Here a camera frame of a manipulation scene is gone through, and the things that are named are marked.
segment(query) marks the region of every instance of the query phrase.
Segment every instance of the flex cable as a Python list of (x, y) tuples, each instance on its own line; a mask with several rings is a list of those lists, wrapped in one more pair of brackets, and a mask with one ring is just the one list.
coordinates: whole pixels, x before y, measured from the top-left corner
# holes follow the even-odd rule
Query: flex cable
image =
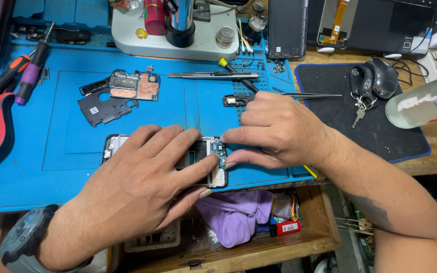
[(343, 21), (343, 15), (347, 10), (347, 6), (350, 0), (341, 0), (337, 8), (337, 14), (335, 15), (335, 21), (333, 22), (332, 35), (330, 38), (325, 37), (325, 40), (321, 41), (322, 44), (330, 43), (336, 44), (338, 36), (340, 35), (341, 23)]

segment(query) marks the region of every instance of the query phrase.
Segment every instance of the wristwatch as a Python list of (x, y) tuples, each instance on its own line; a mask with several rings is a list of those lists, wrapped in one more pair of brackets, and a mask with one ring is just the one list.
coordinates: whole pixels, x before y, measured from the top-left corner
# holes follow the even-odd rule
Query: wristwatch
[[(58, 208), (57, 204), (34, 208), (10, 230), (0, 247), (1, 262), (8, 270), (13, 273), (53, 273), (43, 267), (34, 255)], [(65, 273), (82, 269), (90, 264), (92, 258)]]

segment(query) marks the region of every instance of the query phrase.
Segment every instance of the red bottle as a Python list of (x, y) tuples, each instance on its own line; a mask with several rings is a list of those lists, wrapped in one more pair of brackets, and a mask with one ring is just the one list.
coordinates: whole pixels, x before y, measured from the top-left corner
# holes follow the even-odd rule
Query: red bottle
[(165, 32), (165, 10), (160, 0), (144, 0), (144, 28), (150, 35)]

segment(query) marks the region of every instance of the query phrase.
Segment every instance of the purple screwdriver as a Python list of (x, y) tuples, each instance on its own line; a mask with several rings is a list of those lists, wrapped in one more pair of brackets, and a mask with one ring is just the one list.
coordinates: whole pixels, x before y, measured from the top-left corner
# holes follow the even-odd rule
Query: purple screwdriver
[(26, 101), (30, 98), (33, 86), (40, 75), (41, 67), (45, 62), (45, 58), (48, 53), (48, 49), (50, 46), (47, 41), (50, 37), (50, 33), (52, 32), (53, 26), (55, 25), (55, 21), (52, 22), (50, 29), (48, 30), (47, 36), (43, 42), (39, 42), (36, 45), (35, 54), (33, 56), (32, 61), (23, 72), (23, 76), (21, 77), (21, 82), (19, 84), (18, 92), (16, 93), (15, 102), (19, 105), (24, 105)]

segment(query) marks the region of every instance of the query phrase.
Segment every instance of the computer mouse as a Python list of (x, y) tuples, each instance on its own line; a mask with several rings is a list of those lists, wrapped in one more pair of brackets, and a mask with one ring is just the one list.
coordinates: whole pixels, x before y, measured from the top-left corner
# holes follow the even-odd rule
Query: computer mouse
[(375, 94), (384, 99), (390, 98), (399, 85), (396, 70), (379, 58), (368, 60), (364, 66), (372, 71)]

